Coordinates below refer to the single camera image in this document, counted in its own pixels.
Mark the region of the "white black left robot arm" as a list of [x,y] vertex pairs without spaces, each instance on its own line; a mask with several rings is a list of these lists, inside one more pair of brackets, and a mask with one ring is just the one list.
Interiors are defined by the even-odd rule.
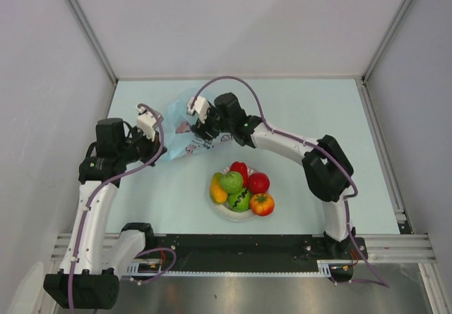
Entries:
[[129,164],[153,166],[165,153],[162,117],[144,112],[131,126],[121,118],[102,119],[96,140],[78,168],[78,209],[71,238],[59,269],[44,278],[44,290],[62,307],[109,310],[119,295],[119,281],[137,256],[156,249],[149,223],[129,222],[118,241],[103,250],[107,219]]

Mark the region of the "red fake bell pepper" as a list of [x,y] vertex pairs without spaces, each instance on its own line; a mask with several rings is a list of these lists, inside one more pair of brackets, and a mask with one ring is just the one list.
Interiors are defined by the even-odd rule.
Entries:
[[243,187],[247,187],[248,184],[248,167],[244,162],[233,162],[230,166],[230,171],[238,172],[242,175]]

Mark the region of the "red fake tomato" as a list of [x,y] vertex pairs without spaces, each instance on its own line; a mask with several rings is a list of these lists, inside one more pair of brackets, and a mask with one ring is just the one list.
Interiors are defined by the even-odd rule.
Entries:
[[274,211],[275,201],[270,194],[258,193],[251,197],[249,207],[255,215],[265,217]]

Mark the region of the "green fake custard apple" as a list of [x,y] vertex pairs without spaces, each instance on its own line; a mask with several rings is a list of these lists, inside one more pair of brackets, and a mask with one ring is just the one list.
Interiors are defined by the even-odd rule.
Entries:
[[229,194],[240,192],[243,182],[243,176],[236,171],[229,171],[220,178],[222,189]]

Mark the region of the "red fake apple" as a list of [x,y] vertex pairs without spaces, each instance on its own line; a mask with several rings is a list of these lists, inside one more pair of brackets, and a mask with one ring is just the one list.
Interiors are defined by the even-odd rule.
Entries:
[[253,194],[266,193],[270,188],[270,179],[262,172],[256,172],[248,177],[247,188]]

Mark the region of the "green fake watermelon ball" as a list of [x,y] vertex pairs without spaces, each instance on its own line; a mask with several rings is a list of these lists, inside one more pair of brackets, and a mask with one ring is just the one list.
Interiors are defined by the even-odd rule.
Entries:
[[227,203],[233,212],[246,212],[252,196],[248,188],[242,188],[238,193],[229,194]]

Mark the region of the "aluminium frame rail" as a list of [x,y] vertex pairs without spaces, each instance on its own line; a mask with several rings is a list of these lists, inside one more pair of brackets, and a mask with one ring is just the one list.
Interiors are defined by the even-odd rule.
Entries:
[[366,235],[365,238],[369,244],[369,261],[375,264],[396,264],[399,267],[416,265],[420,272],[421,286],[427,293],[432,312],[450,313],[451,304],[429,237],[427,234],[414,232],[407,214],[386,142],[371,102],[367,82],[358,78],[356,84],[400,232],[399,234]]

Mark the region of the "white paper plate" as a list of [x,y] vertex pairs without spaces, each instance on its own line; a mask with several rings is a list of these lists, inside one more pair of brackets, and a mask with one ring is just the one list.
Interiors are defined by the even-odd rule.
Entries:
[[[236,193],[228,193],[220,183],[229,171],[241,174],[242,188]],[[244,162],[233,162],[229,167],[214,173],[209,185],[209,196],[215,211],[232,221],[245,221],[255,217],[270,215],[275,209],[275,199],[268,192],[268,176]]]

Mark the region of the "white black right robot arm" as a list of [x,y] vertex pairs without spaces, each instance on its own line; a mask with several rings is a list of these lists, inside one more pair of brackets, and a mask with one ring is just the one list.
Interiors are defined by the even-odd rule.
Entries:
[[200,95],[191,97],[187,114],[197,117],[191,129],[207,142],[228,133],[242,147],[267,150],[300,164],[309,190],[323,203],[327,253],[343,258],[350,252],[352,226],[345,200],[357,195],[357,188],[354,169],[334,137],[305,138],[275,129],[262,116],[246,114],[231,92],[217,96],[214,103]]

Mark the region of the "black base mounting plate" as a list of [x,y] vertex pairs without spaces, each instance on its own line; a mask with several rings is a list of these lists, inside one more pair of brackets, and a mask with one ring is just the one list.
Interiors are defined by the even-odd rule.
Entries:
[[322,260],[367,255],[363,238],[336,243],[325,234],[156,234],[148,247],[174,250],[173,272],[313,272]]

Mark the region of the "light blue plastic bag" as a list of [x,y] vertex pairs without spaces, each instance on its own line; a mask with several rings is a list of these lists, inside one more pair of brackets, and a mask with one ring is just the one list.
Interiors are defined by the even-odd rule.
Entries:
[[221,133],[211,143],[198,137],[191,130],[197,118],[187,114],[187,104],[197,93],[196,88],[183,91],[174,98],[163,113],[164,145],[167,149],[162,161],[169,162],[187,155],[202,154],[232,142],[229,133]]

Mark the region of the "yellow green fake mango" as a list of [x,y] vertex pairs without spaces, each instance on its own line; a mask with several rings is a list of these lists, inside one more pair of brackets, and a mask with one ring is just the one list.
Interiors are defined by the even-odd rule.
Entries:
[[210,199],[215,204],[223,204],[227,201],[229,194],[222,188],[220,185],[220,179],[222,178],[223,174],[218,172],[213,174],[213,177],[210,181],[210,188],[209,188],[209,194]]

